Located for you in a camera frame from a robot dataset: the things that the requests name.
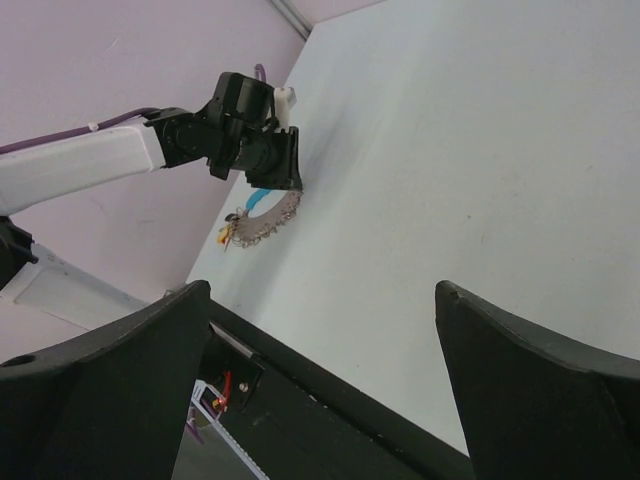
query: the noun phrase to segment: white table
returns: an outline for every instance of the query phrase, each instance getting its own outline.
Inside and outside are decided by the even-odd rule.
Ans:
[[[289,79],[299,216],[225,254],[241,178],[191,279],[462,451],[439,280],[640,357],[639,19],[622,1],[390,0],[317,26]]]

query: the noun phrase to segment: blue object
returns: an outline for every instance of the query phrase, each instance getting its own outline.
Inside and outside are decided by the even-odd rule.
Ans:
[[[253,192],[249,197],[249,200],[247,200],[247,204],[245,205],[247,211],[250,212],[251,210],[253,210],[258,202],[269,195],[269,193],[271,193],[271,190],[268,190],[266,188],[261,188]]]

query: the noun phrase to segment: robotic arm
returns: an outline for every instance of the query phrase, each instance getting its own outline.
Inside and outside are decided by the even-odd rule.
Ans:
[[[289,126],[291,88],[223,73],[200,111],[144,109],[122,122],[92,124],[0,147],[0,298],[87,329],[146,304],[34,245],[9,215],[70,192],[207,158],[211,175],[245,172],[256,188],[301,190],[298,129]]]

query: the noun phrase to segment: wall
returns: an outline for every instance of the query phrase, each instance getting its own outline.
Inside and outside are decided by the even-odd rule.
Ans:
[[[200,108],[225,70],[282,84],[303,42],[264,0],[25,0],[0,16],[0,144],[140,106]],[[203,162],[130,177],[13,217],[38,243],[152,301],[186,279],[231,183]],[[0,361],[82,331],[0,305]]]
[[[328,20],[383,0],[290,0],[312,24]]]

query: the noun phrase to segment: white surface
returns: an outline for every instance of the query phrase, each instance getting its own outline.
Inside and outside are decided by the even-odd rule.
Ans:
[[[164,167],[158,135],[145,121],[0,155],[0,215]]]
[[[31,248],[38,263],[27,263],[0,290],[2,300],[28,306],[93,330],[147,306],[137,298],[68,264],[42,245]]]
[[[309,22],[315,25],[383,0],[288,0]]]
[[[264,0],[7,1],[0,144],[134,108],[200,109],[224,71],[284,83],[303,42]],[[13,219],[74,265],[153,301],[186,279],[231,182],[203,162],[36,205]],[[0,362],[82,333],[0,305]]]
[[[640,358],[640,5],[390,0],[316,27],[288,82],[306,194],[212,297],[465,451],[449,279]],[[222,216],[250,193],[234,185]]]

